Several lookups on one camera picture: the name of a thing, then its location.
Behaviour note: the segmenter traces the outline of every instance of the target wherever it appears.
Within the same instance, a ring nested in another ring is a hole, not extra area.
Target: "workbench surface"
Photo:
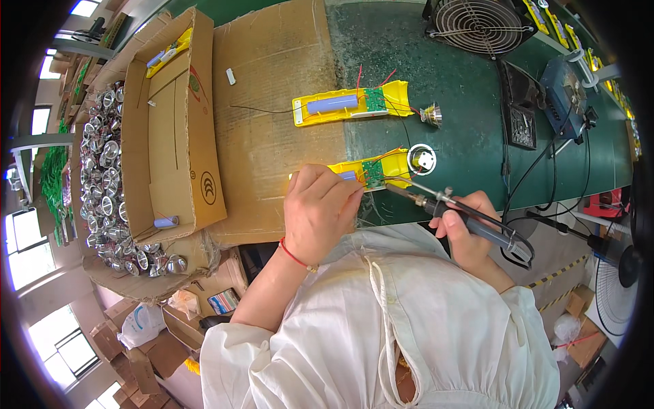
[[[251,9],[279,2],[173,0],[166,8],[177,15],[192,3],[219,26]],[[405,118],[409,141],[398,117],[347,120],[344,122],[347,159],[375,156],[400,145],[409,147],[409,142],[411,145],[426,143],[437,150],[436,169],[430,175],[416,177],[416,181],[438,190],[452,186],[460,196],[484,190],[495,208],[502,209],[507,188],[500,176],[503,134],[495,63],[426,38],[421,18],[424,3],[336,0],[325,3],[340,88],[356,87],[360,64],[363,65],[361,87],[377,86],[396,69],[391,80],[409,82],[412,106],[424,107],[437,101],[443,113],[443,126],[438,130],[420,122],[418,115]],[[560,52],[555,48],[533,37],[508,54],[506,60],[538,79],[547,61],[558,55]],[[628,185],[632,171],[624,112],[605,89],[599,95],[590,96],[588,105],[595,108],[599,120],[597,127],[589,132],[591,178],[586,195]],[[537,111],[537,150],[509,147],[511,186],[552,136],[545,115]],[[557,156],[556,200],[577,198],[582,193],[589,161],[587,143],[568,145]],[[552,179],[552,163],[545,157],[523,183],[512,208],[547,202]],[[359,217],[361,226],[428,218],[406,199],[386,191],[366,194]]]

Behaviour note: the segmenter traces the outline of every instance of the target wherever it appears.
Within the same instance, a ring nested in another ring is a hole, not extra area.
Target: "woman's left hand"
[[[364,188],[325,165],[304,165],[293,173],[284,200],[286,249],[313,266],[352,226]]]

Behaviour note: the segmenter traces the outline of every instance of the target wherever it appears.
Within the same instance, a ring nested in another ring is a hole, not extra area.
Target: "red string bracelet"
[[[284,237],[282,237],[281,239],[279,239],[279,247],[281,247],[282,249],[284,249],[284,252],[286,252],[286,254],[287,254],[287,255],[288,255],[288,256],[289,256],[289,257],[290,257],[294,262],[298,263],[298,264],[299,264],[300,266],[302,266],[302,267],[306,267],[307,270],[309,270],[309,271],[312,272],[312,273],[317,273],[317,272],[318,272],[318,267],[319,267],[319,266],[316,265],[315,267],[313,267],[313,266],[310,266],[310,265],[308,265],[308,264],[304,264],[302,261],[296,259],[295,256],[292,255],[292,254],[290,253],[290,251],[288,251],[288,249],[287,249],[286,246],[284,245],[284,240],[285,240],[285,239],[286,239],[286,236],[284,236]]]

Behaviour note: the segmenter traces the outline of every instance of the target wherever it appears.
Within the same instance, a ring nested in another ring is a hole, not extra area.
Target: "yellow and black tape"
[[[572,291],[575,291],[575,289],[578,288],[580,285],[581,285],[581,283],[575,285],[575,286],[572,287],[571,289],[567,290],[567,291],[566,291],[562,296],[558,297],[556,300],[554,300],[554,301],[552,301],[552,302],[550,302],[550,303],[545,304],[545,305],[542,306],[541,308],[538,308],[538,312],[543,312],[543,311],[545,311],[547,308],[550,308],[551,306],[553,306],[553,305],[556,304],[557,302],[561,301],[563,298],[566,298],[568,295],[570,295],[570,293],[571,293]]]
[[[527,287],[528,289],[532,289],[532,288],[534,288],[534,287],[536,287],[536,286],[538,286],[538,285],[544,284],[544,283],[548,282],[549,280],[553,279],[554,277],[556,277],[556,276],[560,276],[560,275],[563,274],[564,272],[568,271],[570,268],[573,268],[574,266],[576,266],[576,265],[579,264],[580,262],[582,262],[582,261],[584,261],[585,259],[587,259],[589,256],[590,256],[590,255],[588,255],[588,254],[583,255],[581,258],[578,258],[577,260],[571,262],[570,264],[568,264],[568,265],[565,266],[564,268],[560,269],[559,271],[555,272],[554,274],[551,274],[550,276],[547,276],[547,277],[545,277],[545,278],[541,278],[540,280],[535,281],[535,282],[533,282],[533,283],[531,283],[531,284],[529,284],[529,285],[525,285],[525,287]]]

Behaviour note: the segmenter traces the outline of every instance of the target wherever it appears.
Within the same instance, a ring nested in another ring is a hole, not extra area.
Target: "circuit board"
[[[384,169],[380,160],[369,160],[362,162],[361,167],[364,170],[364,180],[366,180],[366,191],[379,190],[385,188],[386,182],[381,180],[384,175]]]
[[[365,95],[366,98],[366,109],[368,111],[386,111],[386,102],[384,101],[384,92],[381,88],[376,90],[372,88],[366,88]]]

